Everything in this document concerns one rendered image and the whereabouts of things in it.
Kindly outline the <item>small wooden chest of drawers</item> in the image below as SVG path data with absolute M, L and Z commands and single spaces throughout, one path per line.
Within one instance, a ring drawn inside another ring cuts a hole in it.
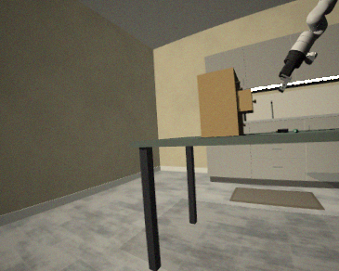
M 201 135 L 240 136 L 234 68 L 197 75 Z

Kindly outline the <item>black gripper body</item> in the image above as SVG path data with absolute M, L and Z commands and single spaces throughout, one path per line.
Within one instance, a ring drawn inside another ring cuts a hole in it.
M 310 44 L 297 41 L 284 60 L 285 65 L 281 69 L 279 77 L 282 77 L 282 74 L 290 77 L 294 69 L 298 69 L 303 61 L 305 61 L 307 65 L 312 64 L 318 54 L 316 52 L 308 53 L 310 48 Z

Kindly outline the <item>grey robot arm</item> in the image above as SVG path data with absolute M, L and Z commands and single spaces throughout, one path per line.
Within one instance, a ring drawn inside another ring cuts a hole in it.
M 315 41 L 326 31 L 328 22 L 325 15 L 332 12 L 337 1 L 338 0 L 319 0 L 318 4 L 306 18 L 309 31 L 302 32 L 297 41 L 303 41 L 313 46 Z

